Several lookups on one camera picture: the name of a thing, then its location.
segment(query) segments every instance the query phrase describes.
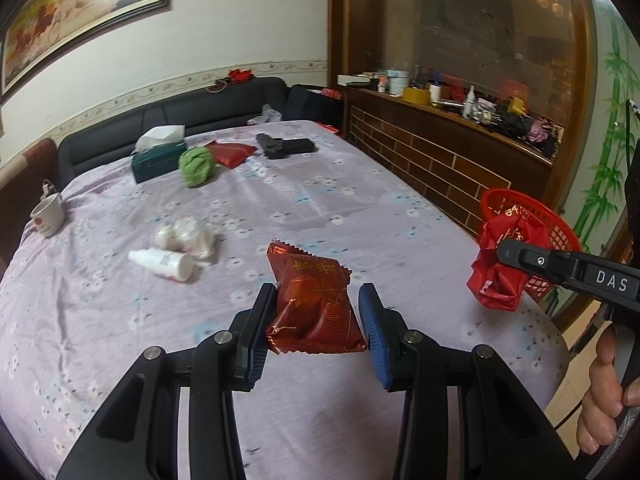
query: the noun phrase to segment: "white wall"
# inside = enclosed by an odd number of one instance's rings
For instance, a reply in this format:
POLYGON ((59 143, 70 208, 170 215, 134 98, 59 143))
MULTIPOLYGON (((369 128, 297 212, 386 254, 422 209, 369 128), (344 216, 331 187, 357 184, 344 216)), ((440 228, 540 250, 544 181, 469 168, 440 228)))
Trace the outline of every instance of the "white wall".
POLYGON ((327 0, 171 0, 170 10, 72 50, 2 105, 0 164, 69 118, 148 84, 244 63, 326 59, 326 9, 327 0))

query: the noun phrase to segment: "glass panel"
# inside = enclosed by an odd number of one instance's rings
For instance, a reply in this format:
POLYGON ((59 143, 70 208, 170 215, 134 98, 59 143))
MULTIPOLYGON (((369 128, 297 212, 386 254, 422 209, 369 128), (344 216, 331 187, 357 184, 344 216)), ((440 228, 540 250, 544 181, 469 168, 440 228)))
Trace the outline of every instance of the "glass panel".
POLYGON ((571 0, 385 0, 385 66, 416 64, 492 96, 523 94, 535 114, 566 124, 571 0))

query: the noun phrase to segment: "green bamboo painting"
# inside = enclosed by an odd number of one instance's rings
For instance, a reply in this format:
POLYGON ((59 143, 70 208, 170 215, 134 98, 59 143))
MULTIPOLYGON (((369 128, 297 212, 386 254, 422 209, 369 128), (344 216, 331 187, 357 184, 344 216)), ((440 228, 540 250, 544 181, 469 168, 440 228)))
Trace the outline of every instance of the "green bamboo painting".
MULTIPOLYGON (((610 18, 612 49, 604 57, 604 69, 612 77, 611 97, 606 101, 609 107, 607 132, 602 143, 600 160, 596 166, 589 169, 594 171, 591 187, 583 191, 585 194, 584 205, 573 227, 574 232, 580 238, 580 243, 585 252, 590 253, 589 238, 603 220, 610 218, 612 213, 619 213, 618 205, 623 203, 623 183, 626 169, 626 126, 625 126, 625 102, 640 91, 640 79, 638 74, 628 62, 630 41, 628 29, 620 17, 612 13, 610 18), (619 31, 623 31, 625 56, 621 53, 619 31)), ((633 132, 630 135, 629 150, 633 155, 636 146, 636 137, 633 132)))

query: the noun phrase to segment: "picture frame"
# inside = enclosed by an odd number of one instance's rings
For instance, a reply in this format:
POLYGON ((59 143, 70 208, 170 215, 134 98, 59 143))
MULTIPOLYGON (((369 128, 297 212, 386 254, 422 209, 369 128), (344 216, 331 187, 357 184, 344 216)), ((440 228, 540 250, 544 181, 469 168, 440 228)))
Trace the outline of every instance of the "picture frame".
POLYGON ((0 38, 0 104, 85 41, 168 4, 169 0, 26 0, 0 38))

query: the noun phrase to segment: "red cloth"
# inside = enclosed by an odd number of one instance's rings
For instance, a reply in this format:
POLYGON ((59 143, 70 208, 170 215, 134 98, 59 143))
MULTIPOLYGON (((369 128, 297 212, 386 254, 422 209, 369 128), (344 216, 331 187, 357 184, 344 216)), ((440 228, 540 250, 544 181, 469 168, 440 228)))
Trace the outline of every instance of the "red cloth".
POLYGON ((531 276, 498 262, 495 248, 504 238, 516 238, 545 249, 550 249, 551 244, 545 224, 518 206, 482 226, 480 251, 471 264, 474 273, 466 286, 485 307, 513 312, 531 276))
POLYGON ((246 158, 251 155, 257 148, 248 144, 239 144, 235 142, 216 142, 212 140, 204 146, 207 148, 213 158, 223 166, 230 170, 237 168, 246 158))
POLYGON ((337 99, 338 101, 342 101, 342 94, 339 90, 332 90, 331 88, 323 88, 320 91, 320 95, 324 95, 326 97, 330 97, 331 99, 337 99))
POLYGON ((249 79, 251 79, 253 76, 254 73, 251 70, 238 70, 236 68, 235 70, 229 72, 229 75, 227 77, 229 79, 229 83, 233 84, 244 83, 246 81, 249 81, 249 79))

